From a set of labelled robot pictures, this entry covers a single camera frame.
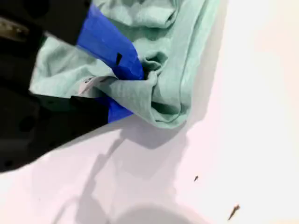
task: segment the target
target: black object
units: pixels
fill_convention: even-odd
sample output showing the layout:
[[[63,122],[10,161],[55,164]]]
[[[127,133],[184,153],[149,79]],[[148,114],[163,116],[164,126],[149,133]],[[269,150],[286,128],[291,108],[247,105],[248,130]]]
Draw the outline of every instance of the black object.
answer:
[[[0,171],[19,168],[107,124],[108,108],[95,99],[28,90],[44,31],[76,44],[89,5],[88,0],[1,1]]]
[[[231,220],[231,218],[235,215],[235,213],[240,209],[240,205],[236,205],[233,209],[233,211],[231,212],[228,221]]]

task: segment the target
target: mint green cloth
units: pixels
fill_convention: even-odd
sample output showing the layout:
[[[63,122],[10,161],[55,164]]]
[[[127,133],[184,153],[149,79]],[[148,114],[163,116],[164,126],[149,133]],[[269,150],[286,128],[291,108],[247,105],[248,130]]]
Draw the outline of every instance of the mint green cloth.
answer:
[[[118,80],[102,61],[49,37],[39,52],[30,90],[68,98],[78,95],[86,78],[111,76],[87,96],[103,91],[155,126],[181,125],[190,112],[194,78],[219,0],[94,2],[134,43],[146,80]]]

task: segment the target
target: light green fabric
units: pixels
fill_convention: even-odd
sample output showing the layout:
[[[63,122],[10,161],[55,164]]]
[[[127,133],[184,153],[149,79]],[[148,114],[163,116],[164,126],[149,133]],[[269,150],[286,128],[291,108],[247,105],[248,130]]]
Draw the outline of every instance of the light green fabric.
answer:
[[[134,43],[147,79],[117,80],[100,60],[48,38],[39,53],[30,90],[70,97],[78,95],[86,78],[110,75],[98,89],[155,126],[181,125],[191,108],[194,77],[219,0],[94,2]],[[94,89],[88,96],[99,95]]]

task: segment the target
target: white table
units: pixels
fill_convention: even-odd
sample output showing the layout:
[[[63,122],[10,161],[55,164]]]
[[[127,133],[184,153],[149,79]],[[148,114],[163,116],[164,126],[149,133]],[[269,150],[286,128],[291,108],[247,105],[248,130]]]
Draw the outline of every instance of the white table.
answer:
[[[188,123],[132,116],[0,175],[0,223],[219,224],[236,204],[230,223],[299,223],[298,11],[222,0]]]

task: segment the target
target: crumb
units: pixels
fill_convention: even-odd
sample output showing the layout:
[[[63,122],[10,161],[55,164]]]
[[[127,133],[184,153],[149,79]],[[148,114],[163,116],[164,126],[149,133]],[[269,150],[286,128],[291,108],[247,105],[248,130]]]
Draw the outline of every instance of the crumb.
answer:
[[[230,214],[228,221],[234,216],[235,212],[238,211],[240,209],[240,205],[237,205],[234,207],[234,210],[232,211],[232,213]]]

